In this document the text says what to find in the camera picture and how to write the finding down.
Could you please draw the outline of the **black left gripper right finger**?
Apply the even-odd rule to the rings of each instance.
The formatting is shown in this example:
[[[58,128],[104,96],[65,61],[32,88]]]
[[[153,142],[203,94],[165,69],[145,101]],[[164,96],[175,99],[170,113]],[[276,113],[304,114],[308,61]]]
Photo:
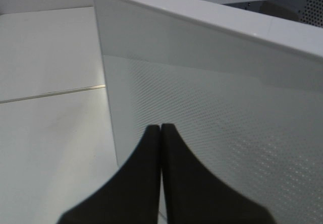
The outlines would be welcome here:
[[[161,152],[168,223],[275,223],[266,208],[214,176],[173,124],[161,126]]]

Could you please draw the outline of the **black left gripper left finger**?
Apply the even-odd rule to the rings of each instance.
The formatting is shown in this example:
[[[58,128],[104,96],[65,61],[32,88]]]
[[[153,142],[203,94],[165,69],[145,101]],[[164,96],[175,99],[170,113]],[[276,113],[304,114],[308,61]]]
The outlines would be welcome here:
[[[149,125],[113,177],[58,222],[157,223],[160,177],[160,127]]]

